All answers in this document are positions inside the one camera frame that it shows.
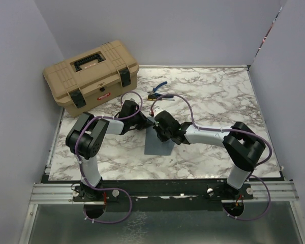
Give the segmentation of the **grey paper envelope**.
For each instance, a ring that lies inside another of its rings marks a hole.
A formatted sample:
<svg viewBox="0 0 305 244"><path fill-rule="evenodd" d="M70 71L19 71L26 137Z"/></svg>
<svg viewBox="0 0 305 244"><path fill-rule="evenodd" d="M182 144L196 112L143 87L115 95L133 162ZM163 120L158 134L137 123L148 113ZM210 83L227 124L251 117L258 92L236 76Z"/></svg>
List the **grey paper envelope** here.
<svg viewBox="0 0 305 244"><path fill-rule="evenodd" d="M146 129L144 154L151 156L169 156L175 143L172 140L162 142L152 126Z"/></svg>

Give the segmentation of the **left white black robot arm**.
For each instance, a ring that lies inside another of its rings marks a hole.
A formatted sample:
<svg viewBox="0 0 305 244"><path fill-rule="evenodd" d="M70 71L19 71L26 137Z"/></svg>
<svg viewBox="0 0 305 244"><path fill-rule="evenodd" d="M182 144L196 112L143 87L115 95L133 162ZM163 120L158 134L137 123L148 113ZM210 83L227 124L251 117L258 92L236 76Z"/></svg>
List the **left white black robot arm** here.
<svg viewBox="0 0 305 244"><path fill-rule="evenodd" d="M106 200L108 191L122 192L131 199L123 189L100 186L102 176L97 166L97 154L106 135L124 135L131 130L142 131L153 126L153 122L141 112L141 107L126 100L114 117L94 116L88 112L80 115L66 137L66 146L76 157L81 173L80 186L72 190L75 200Z"/></svg>

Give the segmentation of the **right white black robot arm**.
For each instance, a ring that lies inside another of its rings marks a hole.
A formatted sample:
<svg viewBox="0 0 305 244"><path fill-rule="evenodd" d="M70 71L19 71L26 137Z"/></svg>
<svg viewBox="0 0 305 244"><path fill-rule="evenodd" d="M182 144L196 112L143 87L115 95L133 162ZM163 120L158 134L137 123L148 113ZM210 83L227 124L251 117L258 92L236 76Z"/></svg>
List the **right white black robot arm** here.
<svg viewBox="0 0 305 244"><path fill-rule="evenodd" d="M153 129L162 142L171 140L177 145L206 144L224 148L234 163L223 186L224 195L234 199L241 194L241 187L266 148L260 136L242 122L225 128L203 128L193 122L181 124L165 110L155 109L151 115L155 119Z"/></svg>

